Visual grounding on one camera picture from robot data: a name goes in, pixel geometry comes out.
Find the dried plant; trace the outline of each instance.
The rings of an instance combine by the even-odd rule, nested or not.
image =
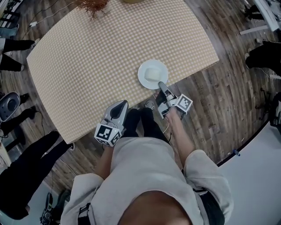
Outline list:
[[[109,0],[76,0],[75,3],[79,9],[86,10],[91,19],[97,18],[97,11],[104,13],[103,9]]]

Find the checkered tablecloth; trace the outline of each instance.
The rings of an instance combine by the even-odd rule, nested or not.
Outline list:
[[[139,66],[158,59],[171,85],[218,61],[205,31],[182,0],[111,0],[110,12],[90,21],[74,9],[28,56],[39,96],[67,143],[93,130],[106,108],[151,96],[137,78]]]

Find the black strap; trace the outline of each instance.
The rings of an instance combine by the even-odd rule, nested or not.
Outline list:
[[[79,209],[78,215],[78,225],[91,225],[90,219],[88,216],[88,211],[91,203],[88,203],[86,206]]]
[[[193,190],[199,194],[203,202],[206,214],[209,219],[209,225],[224,225],[224,214],[214,196],[205,188]]]

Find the white plate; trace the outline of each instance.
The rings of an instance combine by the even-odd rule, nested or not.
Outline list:
[[[164,65],[164,63],[160,62],[159,60],[156,59],[150,59],[146,62],[144,62],[143,64],[141,64],[141,66],[139,67],[139,71],[138,71],[138,78],[140,83],[148,88],[148,89],[159,89],[159,82],[152,82],[152,81],[148,81],[147,79],[145,79],[145,71],[149,68],[153,68],[153,69],[158,69],[160,70],[160,74],[161,74],[161,79],[160,81],[162,81],[163,83],[167,83],[168,81],[168,69],[167,67]]]

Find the black pants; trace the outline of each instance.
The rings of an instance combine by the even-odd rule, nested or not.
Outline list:
[[[264,20],[263,15],[261,15],[258,7],[256,5],[253,5],[251,8],[247,10],[246,13],[247,16],[250,17],[250,19],[259,19]]]
[[[34,113],[35,113],[34,110],[26,109],[19,116],[10,119],[7,122],[2,122],[0,124],[0,129],[3,131],[4,135],[7,135],[13,129],[15,129],[19,124],[21,124],[24,120],[34,116]]]
[[[29,49],[31,45],[34,44],[33,40],[11,40],[6,39],[3,53],[9,51],[22,51]],[[9,56],[2,54],[2,60],[0,63],[0,70],[9,70],[9,71],[21,71],[22,65],[10,58]]]
[[[153,113],[150,108],[144,108],[142,110],[132,109],[128,113],[124,123],[126,131],[122,138],[138,137],[136,129],[140,119],[144,127],[145,137],[157,138],[169,143],[158,124],[154,121]]]
[[[270,68],[281,76],[281,43],[263,41],[263,45],[250,51],[246,59],[249,68]]]
[[[11,166],[0,174],[0,210],[12,219],[28,215],[25,207],[55,162],[71,145],[64,141],[43,156],[59,138],[53,131],[31,144]]]

